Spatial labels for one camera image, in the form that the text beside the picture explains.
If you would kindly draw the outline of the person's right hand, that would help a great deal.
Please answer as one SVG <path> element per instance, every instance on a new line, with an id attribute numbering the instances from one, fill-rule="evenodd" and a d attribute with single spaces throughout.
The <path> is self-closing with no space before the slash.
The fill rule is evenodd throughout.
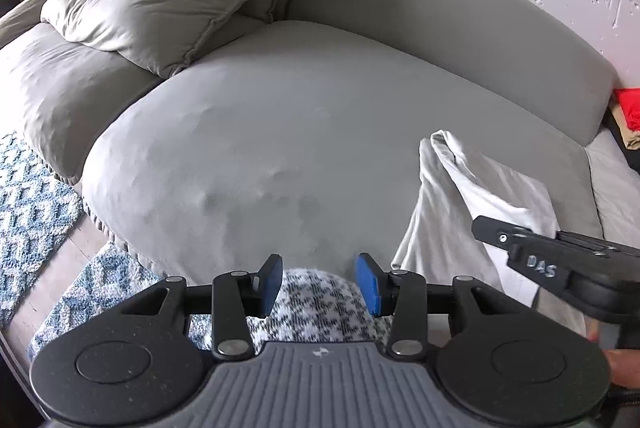
<path id="1" fill-rule="evenodd" d="M 599 344 L 610 365 L 613 384 L 627 388 L 638 389 L 640 384 L 640 354 L 638 350 L 615 349 L 615 342 L 620 327 L 597 322 L 595 319 L 587 321 L 587 338 Z"/>

